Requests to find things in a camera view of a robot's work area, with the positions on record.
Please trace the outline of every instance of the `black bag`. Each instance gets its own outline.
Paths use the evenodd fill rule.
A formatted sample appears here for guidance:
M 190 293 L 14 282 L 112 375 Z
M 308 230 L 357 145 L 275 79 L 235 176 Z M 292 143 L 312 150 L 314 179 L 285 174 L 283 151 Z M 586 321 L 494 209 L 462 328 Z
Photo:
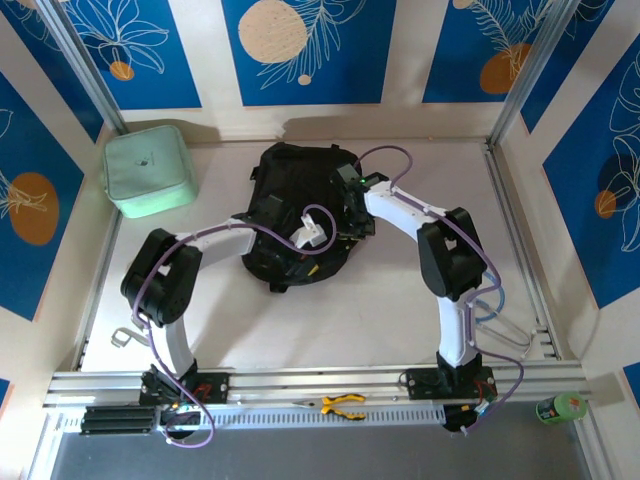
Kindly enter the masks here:
M 253 195 L 247 214 L 240 218 L 268 226 L 285 239 L 302 226 L 300 217 L 309 204 L 319 204 L 334 216 L 338 232 L 344 231 L 344 198 L 331 184 L 330 178 L 338 167 L 354 164 L 358 157 L 337 145 L 331 148 L 298 147 L 277 143 L 260 157 L 254 168 Z M 360 166 L 356 168 L 362 174 Z M 279 218 L 263 215 L 266 204 L 279 206 Z M 309 213 L 331 238 L 332 227 L 320 210 Z M 320 248 L 323 245 L 305 249 Z M 356 241 L 336 240 L 333 246 L 319 255 L 301 255 L 282 245 L 263 232 L 258 232 L 252 251 L 242 257 L 245 267 L 257 278 L 269 283 L 272 292 L 284 293 L 288 287 L 307 285 L 335 275 L 345 264 Z

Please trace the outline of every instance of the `purple cable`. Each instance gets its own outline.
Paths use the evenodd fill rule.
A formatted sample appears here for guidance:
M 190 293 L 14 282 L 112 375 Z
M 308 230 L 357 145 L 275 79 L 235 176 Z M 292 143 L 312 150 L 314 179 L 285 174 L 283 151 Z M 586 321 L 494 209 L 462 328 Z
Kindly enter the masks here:
M 406 197 L 406 196 L 402 195 L 399 192 L 392 192 L 392 193 L 396 198 L 399 198 L 400 200 L 405 202 L 407 205 L 410 205 L 410 206 L 412 206 L 414 208 L 417 208 L 420 211 L 425 211 L 424 210 L 424 205 L 414 201 L 413 199 L 411 199 L 409 197 Z M 498 353 L 487 352 L 486 350 L 482 350 L 481 348 L 478 348 L 477 343 L 471 337 L 471 328 L 472 328 L 472 325 L 473 325 L 473 315 L 474 315 L 472 306 L 474 305 L 476 299 L 480 295 L 483 295 L 483 294 L 488 293 L 488 292 L 492 292 L 494 290 L 498 290 L 502 286 L 502 278 L 500 277 L 500 274 L 498 273 L 498 269 L 493 264 L 491 259 L 487 256 L 487 254 L 484 252 L 484 250 L 482 250 L 480 245 L 478 245 L 469 235 L 467 235 L 464 232 L 464 230 L 462 230 L 460 227 L 458 227 L 458 225 L 453 223 L 451 220 L 449 220 L 445 216 L 440 215 L 440 214 L 438 214 L 438 213 L 436 213 L 436 212 L 434 212 L 432 210 L 427 210 L 427 211 L 425 211 L 425 213 L 427 215 L 431 215 L 431 216 L 437 218 L 438 220 L 441 220 L 449 228 L 451 228 L 454 232 L 456 232 L 465 242 L 467 242 L 467 244 L 471 248 L 473 248 L 475 250 L 475 252 L 480 256 L 480 258 L 482 258 L 482 260 L 487 264 L 487 266 L 491 269 L 491 271 L 493 273 L 493 276 L 495 277 L 495 281 L 494 281 L 493 285 L 490 285 L 489 287 L 481 288 L 480 290 L 476 290 L 474 293 L 469 295 L 469 297 L 467 298 L 466 305 L 465 305 L 465 310 L 464 310 L 465 322 L 467 324 L 467 341 L 470 342 L 470 343 L 473 342 L 472 343 L 473 347 L 480 354 L 487 355 L 489 357 L 497 358 L 497 359 L 500 359 L 500 360 L 506 360 L 508 362 L 514 363 L 515 365 L 518 366 L 518 369 L 520 370 L 520 373 L 518 374 L 518 379 L 513 384 L 513 386 L 509 389 L 509 391 L 507 393 L 505 393 L 503 395 L 503 397 L 495 405 L 491 406 L 489 408 L 489 410 L 487 411 L 487 413 L 484 414 L 483 416 L 481 416 L 476 421 L 476 423 L 474 423 L 473 425 L 471 425 L 469 428 L 467 428 L 465 430 L 465 435 L 466 435 L 468 433 L 473 432 L 476 428 L 478 428 L 478 425 L 480 425 L 484 421 L 484 419 L 486 419 L 491 414 L 493 414 L 494 411 L 496 411 L 500 407 L 502 407 L 502 405 L 504 405 L 504 403 L 509 399 L 509 397 L 511 397 L 511 395 L 513 395 L 513 392 L 516 391 L 516 389 L 520 386 L 520 384 L 522 383 L 522 380 L 524 379 L 524 365 L 522 365 L 522 363 L 519 362 L 518 360 L 516 360 L 515 358 L 507 357 L 506 355 L 501 355 L 501 354 L 498 354 Z
M 360 155 L 360 158 L 358 158 L 358 160 L 356 160 L 356 163 L 353 164 L 353 167 L 355 168 L 358 165 L 360 165 L 360 162 L 362 162 L 364 157 L 368 156 L 369 154 L 371 154 L 373 152 L 377 152 L 378 150 L 398 150 L 399 152 L 404 153 L 407 156 L 407 159 L 409 160 L 409 162 L 407 163 L 407 166 L 405 167 L 405 169 L 402 170 L 398 175 L 396 175 L 395 177 L 393 177 L 391 179 L 390 188 L 393 189 L 393 187 L 396 186 L 396 183 L 398 183 L 398 180 L 400 180 L 407 173 L 409 173 L 409 170 L 411 170 L 411 168 L 413 167 L 413 156 L 409 153 L 408 150 L 406 150 L 405 148 L 402 148 L 402 147 L 400 147 L 398 145 L 380 145 L 379 147 L 374 147 L 371 150 L 367 150 L 362 155 Z
M 189 242 L 191 242 L 193 240 L 196 240 L 197 238 L 204 237 L 204 236 L 207 236 L 207 235 L 212 235 L 214 233 L 222 232 L 224 230 L 233 230 L 233 229 L 240 229 L 240 228 L 251 228 L 253 230 L 258 230 L 260 232 L 266 233 L 267 235 L 270 235 L 271 237 L 275 238 L 277 241 L 282 243 L 284 246 L 290 248 L 294 252 L 301 253 L 303 255 L 318 255 L 320 253 L 324 253 L 327 250 L 329 250 L 329 248 L 331 248 L 333 243 L 336 241 L 336 237 L 338 235 L 338 231 L 337 231 L 337 227 L 336 227 L 336 221 L 333 218 L 333 215 L 331 215 L 331 212 L 329 210 L 327 210 L 322 205 L 318 205 L 318 204 L 315 204 L 315 203 L 311 204 L 311 205 L 307 205 L 304 208 L 303 212 L 302 212 L 303 215 L 306 215 L 307 212 L 309 210 L 313 209 L 313 208 L 322 211 L 327 217 L 329 217 L 329 220 L 331 221 L 331 228 L 332 228 L 331 238 L 329 239 L 329 242 L 327 242 L 327 244 L 324 247 L 318 248 L 316 250 L 306 250 L 306 249 L 303 249 L 303 248 L 298 248 L 295 245 L 293 245 L 291 242 L 289 242 L 288 240 L 284 239 L 283 237 L 281 237 L 280 235 L 275 233 L 274 231 L 272 231 L 272 230 L 270 230 L 270 229 L 268 229 L 266 227 L 263 227 L 261 225 L 254 225 L 254 224 L 250 224 L 250 223 L 216 225 L 214 227 L 205 228 L 204 230 L 201 230 L 200 232 L 188 235 L 187 237 L 185 237 L 182 240 L 179 240 L 178 242 L 173 244 L 160 257 L 160 259 L 156 262 L 156 264 L 153 266 L 153 268 L 149 272 L 149 275 L 147 275 L 147 278 L 145 278 L 144 282 L 142 283 L 142 286 L 140 287 L 140 291 L 138 292 L 138 295 L 136 295 L 136 298 L 135 298 L 135 300 L 133 302 L 132 315 L 138 321 L 140 321 L 145 326 L 145 328 L 147 329 L 147 331 L 149 333 L 149 347 L 151 348 L 151 352 L 153 353 L 153 356 L 156 359 L 156 362 L 158 362 L 158 365 L 160 365 L 160 368 L 162 369 L 162 371 L 167 375 L 167 377 L 169 377 L 169 380 L 171 380 L 171 382 L 178 388 L 178 390 L 180 390 L 184 395 L 186 395 L 196 406 L 198 406 L 200 408 L 200 410 L 202 412 L 204 412 L 206 417 L 211 422 L 211 430 L 209 431 L 209 435 L 207 436 L 207 438 L 204 439 L 201 442 L 193 443 L 193 444 L 176 442 L 176 441 L 170 439 L 169 435 L 168 435 L 168 432 L 166 430 L 166 427 L 165 427 L 165 431 L 163 433 L 164 433 L 165 437 L 167 438 L 167 440 L 169 440 L 172 445 L 175 445 L 175 446 L 181 447 L 181 448 L 200 448 L 200 447 L 204 447 L 205 445 L 207 445 L 213 439 L 213 435 L 215 434 L 215 422 L 214 422 L 213 416 L 211 415 L 209 410 L 207 410 L 207 408 L 202 404 L 202 402 L 200 402 L 200 400 L 198 400 L 195 397 L 195 395 L 193 395 L 187 388 L 185 388 L 182 385 L 182 383 L 180 383 L 180 380 L 176 378 L 176 376 L 169 369 L 169 367 L 162 361 L 162 359 L 160 358 L 160 354 L 158 353 L 158 350 L 156 348 L 156 344 L 154 342 L 154 339 L 153 339 L 153 329 L 151 327 L 151 322 L 148 322 L 147 320 L 145 320 L 142 317 L 140 317 L 140 303 L 142 301 L 142 297 L 144 296 L 144 294 L 146 293 L 147 289 L 149 288 L 149 285 L 151 284 L 151 281 L 153 280 L 153 277 L 156 275 L 156 273 L 158 273 L 158 270 L 160 270 L 162 265 L 164 265 L 164 263 L 173 254 L 173 252 L 175 252 L 181 246 L 183 246 L 183 245 L 185 245 L 185 244 L 187 244 L 187 243 L 189 243 Z

